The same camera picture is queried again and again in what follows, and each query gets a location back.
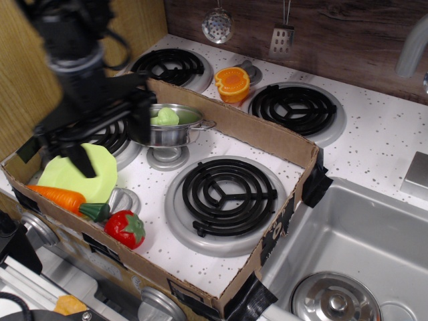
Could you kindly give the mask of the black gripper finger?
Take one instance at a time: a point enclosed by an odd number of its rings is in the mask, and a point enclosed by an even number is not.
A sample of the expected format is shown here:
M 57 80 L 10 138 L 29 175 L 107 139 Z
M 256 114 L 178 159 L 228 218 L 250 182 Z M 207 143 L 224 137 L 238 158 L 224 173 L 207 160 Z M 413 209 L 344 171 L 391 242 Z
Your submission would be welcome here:
M 80 144 L 72 144 L 65 148 L 66 156 L 70 159 L 72 164 L 86 177 L 96 177 L 96 172 L 92 166 L 90 158 L 83 146 Z
M 130 101 L 130 114 L 128 115 L 128 135 L 131 140 L 148 145 L 150 143 L 151 123 L 150 108 L 154 103 L 151 96 L 137 98 Z

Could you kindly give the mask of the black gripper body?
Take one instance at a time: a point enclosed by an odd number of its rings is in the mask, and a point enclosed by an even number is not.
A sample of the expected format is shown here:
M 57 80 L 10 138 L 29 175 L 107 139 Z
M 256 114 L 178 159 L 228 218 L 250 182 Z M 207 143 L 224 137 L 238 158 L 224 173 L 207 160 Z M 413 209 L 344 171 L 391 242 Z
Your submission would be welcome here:
M 75 122 L 106 116 L 127 121 L 130 101 L 156 95 L 147 86 L 144 73 L 108 77 L 100 60 L 61 61 L 49 59 L 48 66 L 58 77 L 63 89 L 60 103 L 33 130 L 31 147 L 34 152 L 49 146 L 51 136 Z

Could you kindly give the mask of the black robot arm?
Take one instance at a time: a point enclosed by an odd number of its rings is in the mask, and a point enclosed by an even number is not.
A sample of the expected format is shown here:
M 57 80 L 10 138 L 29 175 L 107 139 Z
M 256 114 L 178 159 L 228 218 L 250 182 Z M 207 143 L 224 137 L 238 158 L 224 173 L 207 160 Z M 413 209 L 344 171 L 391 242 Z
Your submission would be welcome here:
M 131 140 L 150 142 L 150 107 L 156 95 L 144 73 L 108 77 L 130 62 L 127 41 L 110 30 L 109 1 L 17 1 L 43 38 L 46 64 L 62 88 L 62 101 L 33 130 L 33 143 L 50 158 L 63 156 L 87 178 L 96 171 L 82 143 L 116 122 Z

